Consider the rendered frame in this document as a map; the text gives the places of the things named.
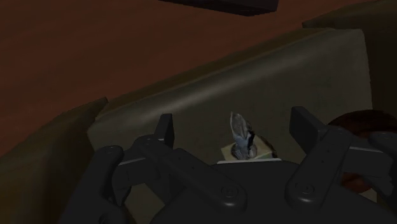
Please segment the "tissue box with grey tissue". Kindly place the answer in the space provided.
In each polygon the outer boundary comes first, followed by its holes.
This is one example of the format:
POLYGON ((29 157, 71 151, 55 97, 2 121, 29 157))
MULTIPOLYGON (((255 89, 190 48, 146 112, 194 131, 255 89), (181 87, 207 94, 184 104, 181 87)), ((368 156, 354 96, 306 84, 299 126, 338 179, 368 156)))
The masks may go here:
POLYGON ((226 161, 278 158, 270 142, 256 135, 252 125, 241 114, 230 113, 230 128, 234 142, 221 149, 226 161))

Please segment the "brown round bowl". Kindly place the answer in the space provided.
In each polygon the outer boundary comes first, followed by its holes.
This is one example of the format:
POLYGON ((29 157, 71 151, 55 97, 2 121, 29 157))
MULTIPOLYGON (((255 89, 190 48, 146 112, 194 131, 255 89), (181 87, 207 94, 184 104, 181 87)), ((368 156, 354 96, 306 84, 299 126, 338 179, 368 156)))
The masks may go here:
MULTIPOLYGON (((363 138, 367 138, 372 132, 397 133, 397 118, 374 109, 346 113, 328 124, 343 127, 352 134, 363 138)), ((371 189, 371 186, 365 183, 360 175, 349 172, 344 173, 341 185, 356 193, 363 193, 371 189)))

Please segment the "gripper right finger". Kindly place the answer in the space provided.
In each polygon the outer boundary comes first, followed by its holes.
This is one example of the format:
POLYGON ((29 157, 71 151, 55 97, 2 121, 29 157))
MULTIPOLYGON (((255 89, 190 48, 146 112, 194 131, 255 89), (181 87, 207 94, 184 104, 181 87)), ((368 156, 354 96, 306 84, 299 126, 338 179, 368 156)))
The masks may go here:
POLYGON ((294 209, 320 210, 344 172, 356 173, 397 211, 397 134, 373 132, 368 138, 325 125, 302 106, 291 109, 289 132, 306 153, 285 186, 294 209))

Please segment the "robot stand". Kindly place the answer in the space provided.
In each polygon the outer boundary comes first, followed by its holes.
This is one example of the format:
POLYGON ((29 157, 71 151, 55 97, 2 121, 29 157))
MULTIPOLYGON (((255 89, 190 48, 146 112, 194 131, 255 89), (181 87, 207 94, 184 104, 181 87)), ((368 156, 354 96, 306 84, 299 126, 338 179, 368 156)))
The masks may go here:
POLYGON ((279 0, 160 0, 195 8, 252 17, 277 11, 279 0))

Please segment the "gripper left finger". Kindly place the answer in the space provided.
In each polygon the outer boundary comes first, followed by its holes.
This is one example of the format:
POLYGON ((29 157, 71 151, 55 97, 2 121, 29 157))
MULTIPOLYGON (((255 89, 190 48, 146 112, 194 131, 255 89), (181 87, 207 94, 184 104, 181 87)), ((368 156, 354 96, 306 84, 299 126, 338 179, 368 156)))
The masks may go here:
POLYGON ((246 209, 246 191, 235 181, 181 148, 174 149, 171 114, 162 114, 154 134, 141 136, 128 150, 97 150, 59 224, 129 224, 122 205, 131 186, 167 178, 191 190, 222 213, 246 209))

